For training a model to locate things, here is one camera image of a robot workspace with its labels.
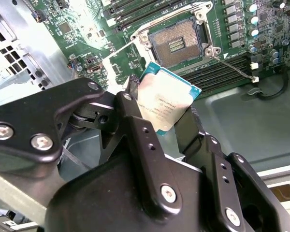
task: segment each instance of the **ram slot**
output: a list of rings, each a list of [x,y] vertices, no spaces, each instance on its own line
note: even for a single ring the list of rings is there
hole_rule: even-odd
[[[144,18],[148,17],[148,16],[151,16],[152,14],[156,13],[156,12],[159,12],[159,11],[162,11],[164,10],[165,8],[167,7],[172,7],[172,5],[178,3],[178,2],[184,2],[185,0],[173,0],[171,2],[166,2],[162,5],[160,5],[159,7],[157,8],[154,8],[152,11],[148,11],[144,14],[141,14],[141,15],[138,15],[136,16],[135,18],[132,18],[126,22],[123,22],[123,20],[121,20],[120,22],[123,22],[120,26],[118,26],[118,30],[123,30],[124,28],[130,26],[132,23],[135,23],[139,20],[143,20]]]

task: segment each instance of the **chip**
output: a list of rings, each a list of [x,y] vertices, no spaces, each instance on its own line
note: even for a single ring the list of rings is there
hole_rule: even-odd
[[[267,19],[267,13],[260,14],[259,19],[260,19],[260,21],[266,20]]]
[[[197,28],[198,25],[192,18],[149,35],[153,50],[161,66],[169,68],[203,55],[198,38],[200,32]]]
[[[66,33],[71,31],[71,28],[67,22],[60,24],[59,28],[60,28],[62,34],[66,34]]]
[[[276,26],[276,32],[281,32],[283,30],[283,28],[284,28],[284,25],[282,25],[282,24]]]

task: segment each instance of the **metal bracket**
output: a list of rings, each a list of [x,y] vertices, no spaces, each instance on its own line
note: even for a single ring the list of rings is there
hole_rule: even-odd
[[[108,143],[101,144],[99,164],[108,161],[117,147],[129,149],[146,211],[159,220],[179,214],[182,196],[152,124],[142,119],[131,94],[119,92],[116,100],[120,124]]]

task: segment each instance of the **gray metal surface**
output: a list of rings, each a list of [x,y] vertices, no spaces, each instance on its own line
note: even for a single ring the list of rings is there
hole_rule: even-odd
[[[282,80],[276,75],[260,86],[272,94]],[[248,96],[250,88],[237,87],[196,101],[204,129],[220,141],[226,154],[243,155],[257,172],[290,165],[290,81],[287,91],[270,101]]]
[[[67,60],[45,25],[34,20],[23,1],[17,3],[14,6],[11,0],[0,0],[0,15],[11,28],[14,40],[20,42],[53,85],[71,80]]]

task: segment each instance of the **mounting hole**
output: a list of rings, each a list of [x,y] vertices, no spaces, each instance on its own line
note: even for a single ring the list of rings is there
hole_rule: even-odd
[[[147,134],[149,133],[149,130],[146,127],[143,127],[143,131]]]
[[[222,167],[224,170],[227,169],[227,167],[226,167],[223,163],[221,163],[220,165],[221,165],[221,167]]]
[[[128,93],[124,93],[124,97],[125,97],[125,99],[127,99],[129,101],[132,100],[132,97]]]
[[[153,144],[148,144],[148,148],[152,151],[156,150]]]
[[[230,181],[229,181],[225,176],[223,176],[222,179],[223,179],[224,182],[226,182],[227,184],[230,183]]]
[[[106,116],[106,115],[102,115],[102,116],[99,117],[98,121],[99,121],[101,124],[105,124],[105,123],[107,123],[107,121],[108,121],[108,116]]]

